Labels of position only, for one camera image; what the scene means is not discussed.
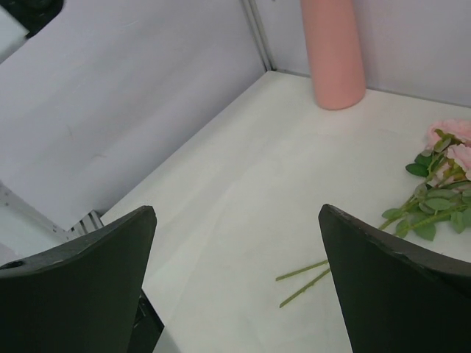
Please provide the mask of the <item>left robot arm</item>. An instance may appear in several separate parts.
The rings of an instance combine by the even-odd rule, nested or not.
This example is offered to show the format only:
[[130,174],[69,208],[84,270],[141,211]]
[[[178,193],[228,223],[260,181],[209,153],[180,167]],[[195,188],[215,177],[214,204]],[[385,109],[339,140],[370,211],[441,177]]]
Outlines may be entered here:
[[54,20],[64,0],[1,0],[1,63]]

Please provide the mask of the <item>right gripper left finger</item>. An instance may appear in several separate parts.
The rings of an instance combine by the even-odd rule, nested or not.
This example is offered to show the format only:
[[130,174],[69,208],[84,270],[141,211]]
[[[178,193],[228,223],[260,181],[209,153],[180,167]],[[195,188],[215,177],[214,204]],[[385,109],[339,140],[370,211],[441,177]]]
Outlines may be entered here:
[[101,229],[1,267],[3,352],[152,352],[142,294],[157,226],[139,207]]

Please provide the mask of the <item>peach rose stem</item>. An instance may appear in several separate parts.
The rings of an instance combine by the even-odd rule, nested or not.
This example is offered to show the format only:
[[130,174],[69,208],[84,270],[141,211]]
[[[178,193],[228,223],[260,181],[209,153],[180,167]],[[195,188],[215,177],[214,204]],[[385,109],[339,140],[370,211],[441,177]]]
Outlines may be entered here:
[[446,221],[453,231],[461,234],[470,227],[470,183],[455,182],[444,187],[421,184],[415,194],[400,208],[382,214],[386,221],[379,226],[385,230],[394,224],[393,235],[405,238],[410,232],[432,241],[437,224]]

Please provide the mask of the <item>white wrapping paper sheet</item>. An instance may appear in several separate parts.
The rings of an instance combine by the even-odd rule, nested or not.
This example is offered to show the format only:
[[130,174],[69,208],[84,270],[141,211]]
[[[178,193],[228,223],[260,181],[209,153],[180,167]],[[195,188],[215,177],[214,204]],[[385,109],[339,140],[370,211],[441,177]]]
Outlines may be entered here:
[[332,204],[378,226],[418,179],[428,124],[202,130],[105,214],[150,205],[144,290],[157,352],[349,352],[317,220]]

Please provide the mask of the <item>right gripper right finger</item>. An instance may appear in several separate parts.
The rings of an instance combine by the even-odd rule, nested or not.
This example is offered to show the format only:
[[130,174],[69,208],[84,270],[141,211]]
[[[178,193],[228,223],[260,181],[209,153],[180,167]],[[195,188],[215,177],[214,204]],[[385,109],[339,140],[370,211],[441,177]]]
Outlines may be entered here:
[[318,216],[354,352],[469,352],[470,264],[329,204]]

